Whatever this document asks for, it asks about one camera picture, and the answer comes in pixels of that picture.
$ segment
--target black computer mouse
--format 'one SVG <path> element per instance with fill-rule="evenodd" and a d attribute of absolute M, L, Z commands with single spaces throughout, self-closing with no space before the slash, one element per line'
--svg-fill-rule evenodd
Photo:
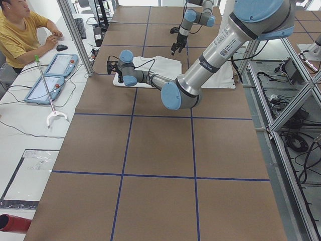
<path fill-rule="evenodd" d="M 63 45 L 63 44 L 59 44 L 57 47 L 56 47 L 57 51 L 63 51 L 65 49 L 68 49 L 68 46 L 66 45 Z"/>

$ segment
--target man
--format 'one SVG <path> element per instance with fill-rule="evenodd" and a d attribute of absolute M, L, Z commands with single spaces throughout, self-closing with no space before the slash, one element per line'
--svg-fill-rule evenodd
<path fill-rule="evenodd" d="M 7 63 L 20 73 L 35 55 L 41 57 L 53 49 L 62 33 L 52 21 L 30 11 L 26 0 L 0 0 L 0 6 L 0 50 Z M 37 28 L 41 27 L 52 33 L 43 46 L 37 37 Z"/>

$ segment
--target yellow t-shirt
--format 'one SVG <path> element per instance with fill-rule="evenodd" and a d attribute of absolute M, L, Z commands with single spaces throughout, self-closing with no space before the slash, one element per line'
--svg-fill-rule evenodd
<path fill-rule="evenodd" d="M 23 68 L 17 58 L 28 51 L 39 48 L 37 28 L 47 26 L 48 19 L 30 12 L 28 18 L 24 18 L 26 29 L 20 30 L 10 23 L 0 11 L 0 50 L 5 55 L 7 63 L 15 68 Z"/>

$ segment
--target robotic hand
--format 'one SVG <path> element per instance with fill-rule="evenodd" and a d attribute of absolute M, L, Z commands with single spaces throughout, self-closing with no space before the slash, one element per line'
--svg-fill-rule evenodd
<path fill-rule="evenodd" d="M 168 109 L 192 108 L 202 99 L 201 86 L 246 42 L 284 38 L 294 29 L 297 0 L 238 0 L 229 15 L 228 25 L 207 47 L 195 63 L 175 80 L 149 71 L 135 69 L 133 54 L 124 50 L 120 59 L 107 62 L 108 73 L 120 73 L 126 86 L 147 83 L 161 91 Z"/>
<path fill-rule="evenodd" d="M 178 33 L 177 42 L 173 43 L 171 48 L 172 55 L 175 54 L 177 49 L 179 49 L 180 53 L 182 49 L 185 48 L 187 37 L 192 29 L 193 23 L 200 24 L 201 26 L 206 25 L 208 27 L 212 27 L 215 22 L 215 17 L 213 16 L 214 0 L 186 0 L 186 4 L 187 3 L 203 6 L 203 12 L 198 13 L 193 9 L 188 9 L 184 13 L 181 25 L 171 29 L 171 34 Z"/>

